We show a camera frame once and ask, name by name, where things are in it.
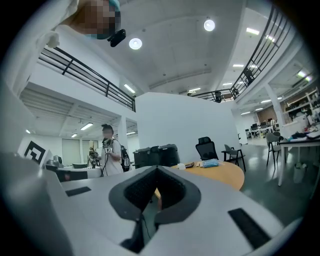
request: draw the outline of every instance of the gray chair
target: gray chair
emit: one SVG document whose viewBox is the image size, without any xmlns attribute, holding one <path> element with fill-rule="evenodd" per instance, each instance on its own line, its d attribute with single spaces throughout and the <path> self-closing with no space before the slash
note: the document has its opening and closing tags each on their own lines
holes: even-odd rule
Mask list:
<svg viewBox="0 0 320 256">
<path fill-rule="evenodd" d="M 235 164 L 239 166 L 238 159 L 242 159 L 244 172 L 246 172 L 246 165 L 245 165 L 245 160 L 244 160 L 245 155 L 242 154 L 242 150 L 241 149 L 235 150 L 234 147 L 229 147 L 226 144 L 224 144 L 224 147 L 225 147 L 225 150 L 222 151 L 222 153 L 224 153 L 224 161 L 231 162 L 231 161 L 235 160 Z"/>
<path fill-rule="evenodd" d="M 266 161 L 266 166 L 268 166 L 268 162 L 269 162 L 269 154 L 270 152 L 272 152 L 273 155 L 273 164 L 274 164 L 274 170 L 276 170 L 276 162 L 278 162 L 278 157 L 279 157 L 279 152 L 281 150 L 281 146 L 280 145 L 273 145 L 273 142 L 279 142 L 279 136 L 275 136 L 273 133 L 269 132 L 266 134 L 266 144 L 268 146 L 268 160 Z"/>
</svg>

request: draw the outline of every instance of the backpack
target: backpack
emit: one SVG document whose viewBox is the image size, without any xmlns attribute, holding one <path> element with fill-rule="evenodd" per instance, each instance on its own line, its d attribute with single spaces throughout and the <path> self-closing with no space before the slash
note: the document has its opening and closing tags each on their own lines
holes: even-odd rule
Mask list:
<svg viewBox="0 0 320 256">
<path fill-rule="evenodd" d="M 123 172 L 127 172 L 130 170 L 130 158 L 129 155 L 127 153 L 127 150 L 124 146 L 121 146 L 121 166 L 122 166 L 122 170 Z"/>
</svg>

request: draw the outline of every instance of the shelf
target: shelf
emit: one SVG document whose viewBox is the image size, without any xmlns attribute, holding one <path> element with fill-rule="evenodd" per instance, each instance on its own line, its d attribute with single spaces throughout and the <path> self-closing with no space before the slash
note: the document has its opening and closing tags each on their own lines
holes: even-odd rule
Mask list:
<svg viewBox="0 0 320 256">
<path fill-rule="evenodd" d="M 300 105 L 300 106 L 297 106 L 297 107 L 295 107 L 295 108 L 293 108 L 293 109 L 290 109 L 290 110 L 288 110 L 288 111 L 286 111 L 286 112 L 283 112 L 283 113 L 286 114 L 286 113 L 289 113 L 289 112 L 292 112 L 292 111 L 301 109 L 301 108 L 303 108 L 303 107 L 305 107 L 305 106 L 307 106 L 307 105 L 309 105 L 309 104 L 311 104 L 311 103 L 313 103 L 313 102 L 315 102 L 315 101 L 317 101 L 317 100 L 319 100 L 319 99 L 320 99 L 320 97 L 314 98 L 313 100 L 310 100 L 310 101 L 308 101 L 307 103 L 304 103 L 304 104 L 302 104 L 302 105 Z"/>
</svg>

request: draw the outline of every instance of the black slot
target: black slot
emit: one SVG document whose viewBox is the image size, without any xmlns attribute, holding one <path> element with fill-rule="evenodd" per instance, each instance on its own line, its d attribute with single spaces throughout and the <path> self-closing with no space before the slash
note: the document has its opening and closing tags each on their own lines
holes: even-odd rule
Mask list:
<svg viewBox="0 0 320 256">
<path fill-rule="evenodd" d="M 83 186 L 83 187 L 67 190 L 65 193 L 68 197 L 73 197 L 88 191 L 91 191 L 91 189 L 88 188 L 87 186 Z"/>
<path fill-rule="evenodd" d="M 242 208 L 230 210 L 228 213 L 254 249 L 271 239 Z"/>
</svg>

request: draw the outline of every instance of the ceiling light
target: ceiling light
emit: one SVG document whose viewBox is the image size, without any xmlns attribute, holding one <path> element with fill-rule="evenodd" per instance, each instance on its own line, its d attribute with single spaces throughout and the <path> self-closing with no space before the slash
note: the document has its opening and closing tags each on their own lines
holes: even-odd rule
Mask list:
<svg viewBox="0 0 320 256">
<path fill-rule="evenodd" d="M 259 35 L 259 33 L 260 33 L 258 30 L 252 29 L 250 27 L 247 27 L 246 31 L 249 33 L 255 34 L 255 35 Z"/>
<path fill-rule="evenodd" d="M 216 24 L 214 23 L 213 20 L 208 19 L 208 20 L 206 20 L 206 21 L 204 22 L 204 25 L 203 25 L 203 26 L 204 26 L 204 29 L 205 29 L 206 31 L 212 31 L 212 30 L 215 29 Z"/>
<path fill-rule="evenodd" d="M 269 40 L 271 40 L 271 42 L 275 41 L 275 39 L 270 35 L 266 35 L 265 39 L 269 39 Z"/>
<path fill-rule="evenodd" d="M 189 90 L 189 93 L 194 92 L 194 91 L 198 91 L 198 90 L 200 90 L 200 89 L 201 89 L 201 88 L 191 89 L 191 90 Z"/>
<path fill-rule="evenodd" d="M 138 50 L 141 48 L 142 46 L 142 41 L 139 39 L 139 38 L 132 38 L 130 41 L 129 41 L 129 46 L 131 49 L 133 50 Z"/>
<path fill-rule="evenodd" d="M 84 131 L 85 129 L 89 128 L 90 126 L 93 126 L 94 124 L 92 122 L 86 124 L 84 127 L 82 127 L 80 130 Z"/>
<path fill-rule="evenodd" d="M 135 94 L 136 92 L 134 90 L 132 90 L 129 85 L 125 84 L 124 85 L 125 88 L 127 88 L 130 92 L 132 92 L 133 94 Z"/>
<path fill-rule="evenodd" d="M 299 73 L 297 74 L 299 77 L 304 78 L 306 76 L 306 73 L 303 71 L 299 71 Z"/>
<path fill-rule="evenodd" d="M 267 102 L 270 102 L 270 101 L 271 101 L 271 99 L 266 99 L 266 100 L 261 101 L 260 103 L 267 103 Z"/>
</svg>

